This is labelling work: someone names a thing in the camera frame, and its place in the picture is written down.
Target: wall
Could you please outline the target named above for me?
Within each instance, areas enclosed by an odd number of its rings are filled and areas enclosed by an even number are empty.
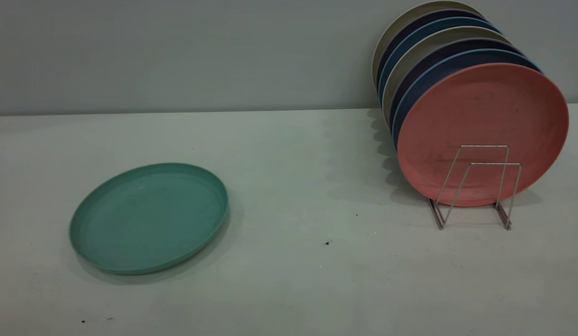
[[[0,0],[0,114],[376,106],[418,0]],[[578,0],[470,0],[578,102]]]

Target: teal plate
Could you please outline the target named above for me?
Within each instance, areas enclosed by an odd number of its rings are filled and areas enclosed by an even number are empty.
[[[163,270],[198,253],[229,208],[223,183],[203,168],[153,164],[97,187],[73,215],[69,237],[86,261],[117,274]]]

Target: dark blue plate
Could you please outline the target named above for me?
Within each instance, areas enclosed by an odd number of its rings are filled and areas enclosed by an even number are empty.
[[[393,118],[395,117],[395,112],[400,100],[403,98],[404,93],[415,81],[415,79],[419,77],[419,75],[423,74],[423,72],[428,70],[434,64],[446,59],[447,57],[451,57],[458,53],[462,53],[463,51],[469,51],[473,49],[500,49],[511,51],[513,53],[524,56],[523,53],[519,51],[519,49],[513,47],[512,45],[499,40],[492,40],[491,38],[468,38],[443,45],[442,47],[424,56],[423,59],[412,66],[409,72],[407,72],[407,74],[403,77],[397,86],[395,95],[391,97],[392,99],[389,103],[389,129],[392,130]]]
[[[380,63],[378,64],[378,69],[376,69],[376,87],[378,87],[378,82],[380,81],[380,74],[382,73],[382,68],[389,58],[390,54],[395,50],[395,47],[401,43],[409,34],[417,30],[417,28],[423,27],[430,22],[434,22],[440,19],[446,19],[447,17],[474,17],[475,19],[480,19],[486,21],[481,15],[474,13],[472,11],[466,11],[463,9],[441,9],[439,11],[433,11],[422,15],[412,21],[410,24],[402,28],[402,30],[390,41],[386,49],[382,53]]]
[[[453,27],[460,27],[460,26],[476,26],[487,28],[490,30],[494,30],[495,32],[500,33],[499,30],[494,28],[491,24],[486,21],[482,21],[479,19],[474,19],[472,17],[449,17],[447,19],[440,19],[434,22],[428,23],[421,28],[418,28],[409,36],[407,36],[404,40],[402,40],[395,50],[389,55],[389,58],[384,63],[382,68],[382,72],[378,77],[378,98],[380,100],[380,106],[382,106],[382,96],[384,95],[384,86],[386,85],[386,80],[389,78],[390,72],[395,67],[396,63],[399,62],[400,58],[417,42],[425,39],[426,37],[439,32],[444,29],[453,28]]]
[[[463,70],[470,66],[486,64],[486,63],[512,63],[532,68],[540,71],[530,60],[525,57],[513,53],[511,51],[500,49],[475,49],[464,51],[446,58],[431,68],[426,70],[421,76],[415,79],[409,89],[403,95],[402,100],[397,106],[395,119],[393,120],[393,141],[397,147],[399,140],[399,132],[401,125],[409,110],[413,107],[415,102],[434,84],[448,75],[454,74],[459,70]]]

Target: dish rack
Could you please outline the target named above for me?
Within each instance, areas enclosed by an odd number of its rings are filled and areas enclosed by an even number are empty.
[[[457,193],[455,193],[455,197],[453,198],[453,202],[451,202],[451,205],[448,208],[448,211],[446,213],[446,216],[442,215],[442,211],[440,211],[440,198],[442,196],[442,193],[444,192],[444,189],[446,187],[446,183],[448,182],[448,179],[451,177],[451,172],[453,171],[453,167],[455,166],[455,162],[457,162],[457,158],[459,157],[459,153],[461,153],[461,149],[464,148],[494,148],[494,149],[506,149],[506,155],[504,156],[504,162],[471,162],[468,166],[467,169],[465,170],[465,174],[463,175],[461,182],[459,183],[459,188],[457,189]],[[492,204],[492,206],[494,206],[494,209],[496,209],[496,212],[498,213],[500,219],[502,220],[502,223],[504,224],[504,228],[506,228],[507,230],[511,229],[511,212],[513,211],[513,204],[515,202],[515,194],[517,194],[517,186],[519,185],[519,178],[521,177],[521,170],[522,170],[522,166],[519,162],[509,162],[508,161],[508,152],[509,152],[509,147],[508,145],[461,145],[459,146],[459,149],[457,149],[457,153],[455,155],[455,158],[453,159],[453,163],[451,164],[451,168],[448,170],[448,174],[446,174],[446,178],[444,180],[444,183],[442,184],[442,188],[440,189],[440,193],[438,193],[438,198],[436,198],[436,200],[432,200],[431,198],[427,198],[428,204],[430,205],[430,209],[432,210],[432,214],[434,215],[434,219],[436,220],[436,224],[438,224],[438,229],[443,230],[444,226],[446,225],[446,222],[449,218],[449,216],[451,215],[451,211],[453,210],[453,207],[455,206],[455,203],[457,202],[457,196],[459,196],[459,192],[461,191],[461,187],[463,186],[463,184],[465,183],[465,179],[467,178],[467,174],[469,173],[469,170],[474,167],[474,166],[486,166],[486,165],[490,165],[490,166],[502,166],[502,177],[500,178],[500,185],[498,187],[498,196],[496,196],[496,202]],[[515,188],[513,189],[513,195],[511,196],[511,204],[508,207],[508,212],[504,212],[504,209],[502,208],[502,204],[500,204],[500,193],[502,192],[502,183],[504,183],[504,172],[506,171],[507,166],[517,166],[518,170],[517,170],[517,180],[515,181]]]

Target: table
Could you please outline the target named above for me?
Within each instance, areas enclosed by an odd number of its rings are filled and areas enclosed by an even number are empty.
[[[487,208],[438,231],[378,109],[0,117],[0,335],[578,335],[570,115],[511,231]],[[77,205],[156,162],[222,179],[221,234],[145,276],[78,259]]]

